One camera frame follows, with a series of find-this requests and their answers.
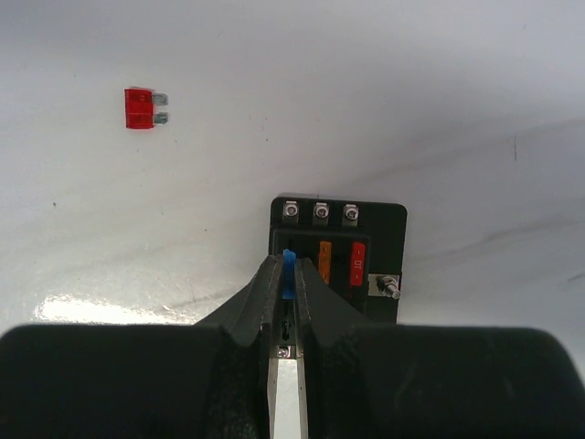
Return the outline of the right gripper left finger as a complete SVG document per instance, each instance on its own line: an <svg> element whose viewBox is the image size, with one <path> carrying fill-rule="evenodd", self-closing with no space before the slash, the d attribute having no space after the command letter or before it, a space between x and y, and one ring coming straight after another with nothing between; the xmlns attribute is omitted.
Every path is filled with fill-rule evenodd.
<svg viewBox="0 0 585 439"><path fill-rule="evenodd" d="M4 438L269 438L283 259L191 326L27 325L1 338Z"/></svg>

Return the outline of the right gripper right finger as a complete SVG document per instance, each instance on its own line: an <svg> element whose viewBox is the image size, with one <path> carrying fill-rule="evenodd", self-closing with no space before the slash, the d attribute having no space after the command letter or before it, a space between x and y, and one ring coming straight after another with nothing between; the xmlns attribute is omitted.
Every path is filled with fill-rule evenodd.
<svg viewBox="0 0 585 439"><path fill-rule="evenodd" d="M305 438L581 438L584 387L549 333L368 320L295 267Z"/></svg>

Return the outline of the black fuse box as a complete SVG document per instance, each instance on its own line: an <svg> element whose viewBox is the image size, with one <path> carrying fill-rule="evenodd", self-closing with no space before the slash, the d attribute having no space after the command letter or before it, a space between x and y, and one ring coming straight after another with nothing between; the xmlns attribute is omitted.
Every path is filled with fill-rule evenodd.
<svg viewBox="0 0 585 439"><path fill-rule="evenodd" d="M269 253L296 253L295 297L282 299L277 355L299 357L314 337L330 345L370 321L396 323L408 212L400 204L279 196L271 202ZM332 243L330 283L321 278L319 242ZM366 247L363 284L349 283L354 241Z"/></svg>

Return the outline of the orange blade fuse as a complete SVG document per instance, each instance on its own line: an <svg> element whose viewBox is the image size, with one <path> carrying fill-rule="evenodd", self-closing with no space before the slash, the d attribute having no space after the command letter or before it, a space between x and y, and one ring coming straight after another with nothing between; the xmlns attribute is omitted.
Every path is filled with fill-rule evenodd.
<svg viewBox="0 0 585 439"><path fill-rule="evenodd" d="M330 283L331 276L332 243L330 241L319 242L318 272L326 284Z"/></svg>

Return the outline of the blue blade fuse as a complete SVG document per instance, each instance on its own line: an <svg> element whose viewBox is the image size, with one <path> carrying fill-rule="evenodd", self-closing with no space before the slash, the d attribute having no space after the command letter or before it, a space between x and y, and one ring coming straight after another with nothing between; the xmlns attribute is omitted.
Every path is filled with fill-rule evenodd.
<svg viewBox="0 0 585 439"><path fill-rule="evenodd" d="M296 253L284 249L282 252L283 256L283 287L282 287L282 298L284 300L293 300L295 297L295 265L296 265Z"/></svg>

